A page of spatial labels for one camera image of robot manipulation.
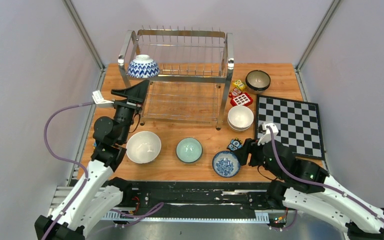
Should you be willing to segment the red calculator toy block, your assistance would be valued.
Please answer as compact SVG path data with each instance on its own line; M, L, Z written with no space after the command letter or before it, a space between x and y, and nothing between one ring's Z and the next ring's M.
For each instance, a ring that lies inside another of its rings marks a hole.
M230 104L235 106L249 106L254 102L253 98L247 93L243 92L239 94L238 96L233 97L230 100Z

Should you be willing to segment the steel two-tier dish rack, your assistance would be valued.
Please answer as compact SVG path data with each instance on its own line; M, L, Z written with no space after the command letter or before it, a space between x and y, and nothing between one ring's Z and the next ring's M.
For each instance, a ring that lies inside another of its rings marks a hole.
M128 65L138 55L156 61L141 125L150 121L203 124L222 128L234 73L234 37L221 30L143 27L127 31L118 68L126 86L135 79Z

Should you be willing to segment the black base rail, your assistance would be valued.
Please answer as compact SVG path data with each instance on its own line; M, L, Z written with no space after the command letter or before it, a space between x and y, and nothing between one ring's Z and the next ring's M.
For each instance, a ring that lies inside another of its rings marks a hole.
M93 218L85 213L80 224L91 229L100 220L133 223L154 206L160 210L144 221L176 223L253 223L287 228L306 215L294 209L267 205L268 182L132 181L122 202Z

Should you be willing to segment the red owl toy block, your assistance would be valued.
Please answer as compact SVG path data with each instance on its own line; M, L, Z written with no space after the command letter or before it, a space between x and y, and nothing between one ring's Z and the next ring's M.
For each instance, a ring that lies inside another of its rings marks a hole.
M242 91L240 89L234 87L232 90L229 91L228 97L229 98L235 98L241 93L242 93Z

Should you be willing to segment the blue owl toy block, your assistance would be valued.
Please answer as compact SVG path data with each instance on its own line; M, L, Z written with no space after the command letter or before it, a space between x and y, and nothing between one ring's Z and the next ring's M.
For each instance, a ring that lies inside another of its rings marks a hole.
M240 148L242 148L243 146L243 141L238 139L238 138L234 138L230 141L230 143L227 145L227 149L229 151L236 151Z

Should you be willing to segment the white blue floral bowl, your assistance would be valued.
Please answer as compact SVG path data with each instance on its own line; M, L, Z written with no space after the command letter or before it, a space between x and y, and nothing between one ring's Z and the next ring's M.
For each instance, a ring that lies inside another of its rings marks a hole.
M241 168L241 164L235 154L231 151L220 151L212 159L212 169L223 178L236 176Z

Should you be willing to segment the pink brown bowl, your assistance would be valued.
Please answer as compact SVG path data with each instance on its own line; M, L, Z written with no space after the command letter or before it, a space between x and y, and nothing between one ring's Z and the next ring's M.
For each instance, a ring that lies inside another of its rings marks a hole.
M267 89L268 89L268 88L258 88L258 89L253 89L253 88L247 87L247 88L246 88L246 91L247 91L249 94L260 95L260 94L264 93Z

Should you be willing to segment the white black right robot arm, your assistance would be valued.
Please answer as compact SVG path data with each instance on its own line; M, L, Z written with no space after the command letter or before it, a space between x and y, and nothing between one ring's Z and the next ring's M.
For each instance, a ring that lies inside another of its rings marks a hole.
M233 151L241 165L275 175L265 194L272 209L292 208L345 232L350 240L384 240L384 207L375 207L343 187L316 163L295 157L280 143L247 138Z

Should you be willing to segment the yellow owl toy block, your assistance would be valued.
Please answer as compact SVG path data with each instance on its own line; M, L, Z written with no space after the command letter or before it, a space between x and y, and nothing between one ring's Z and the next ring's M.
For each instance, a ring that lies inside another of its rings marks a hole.
M233 81L232 85L241 92L246 89L246 85L240 79Z

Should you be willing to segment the black white checkerboard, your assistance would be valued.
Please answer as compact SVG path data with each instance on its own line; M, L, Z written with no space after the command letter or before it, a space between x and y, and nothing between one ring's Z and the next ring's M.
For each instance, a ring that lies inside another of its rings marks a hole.
M326 159L322 124L317 103L257 95L254 137L260 138L259 126L272 122L278 128L275 140L289 147L295 156Z

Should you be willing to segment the small celadon cup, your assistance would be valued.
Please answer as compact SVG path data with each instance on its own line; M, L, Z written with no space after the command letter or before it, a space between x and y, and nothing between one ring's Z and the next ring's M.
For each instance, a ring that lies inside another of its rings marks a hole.
M193 137L187 137L182 139L177 144L175 153L181 162L192 164L200 160L202 157L203 147L197 139Z

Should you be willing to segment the dark blue floral bowl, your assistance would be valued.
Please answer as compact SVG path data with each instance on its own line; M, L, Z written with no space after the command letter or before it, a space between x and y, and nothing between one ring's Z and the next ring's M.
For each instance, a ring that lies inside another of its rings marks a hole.
M247 74L245 83L248 88L268 89L271 85L271 77L262 70L252 70Z

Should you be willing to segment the cream bowl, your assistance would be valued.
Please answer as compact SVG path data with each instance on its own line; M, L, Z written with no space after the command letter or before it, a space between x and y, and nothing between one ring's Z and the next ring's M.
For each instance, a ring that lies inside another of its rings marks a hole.
M234 131L234 132L238 132L238 133L245 132L245 131L247 131L249 128L250 128L250 126L249 126L249 127L246 127L246 128L235 128L235 127L233 127L233 126L230 126L230 129L231 129L232 131Z
M228 111L227 121L235 129L247 129L254 122L254 113L247 106L236 105Z

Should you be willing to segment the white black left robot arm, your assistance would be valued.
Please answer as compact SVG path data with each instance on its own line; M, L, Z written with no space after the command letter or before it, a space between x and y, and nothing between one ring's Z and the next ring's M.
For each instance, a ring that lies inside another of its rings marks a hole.
M101 217L119 204L129 206L133 201L131 184L119 177L110 180L102 197L95 199L100 187L121 164L127 149L124 145L133 125L134 118L143 108L150 80L145 79L124 89L112 89L111 94L121 100L105 100L100 90L92 93L92 101L63 107L47 120L43 138L48 152L56 159L72 163L83 169L80 180L71 189L62 203L49 216L40 215L34 223L39 240L84 240ZM114 117L100 117L94 123L92 137L96 147L88 166L56 155L48 142L48 127L59 113L95 105L100 108L114 108Z

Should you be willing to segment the blue white patterned bowl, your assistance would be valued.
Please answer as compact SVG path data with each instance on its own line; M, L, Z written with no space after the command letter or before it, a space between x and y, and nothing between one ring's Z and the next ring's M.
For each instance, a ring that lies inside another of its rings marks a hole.
M129 63L127 75L132 78L147 79L158 76L159 65L147 54L136 55Z

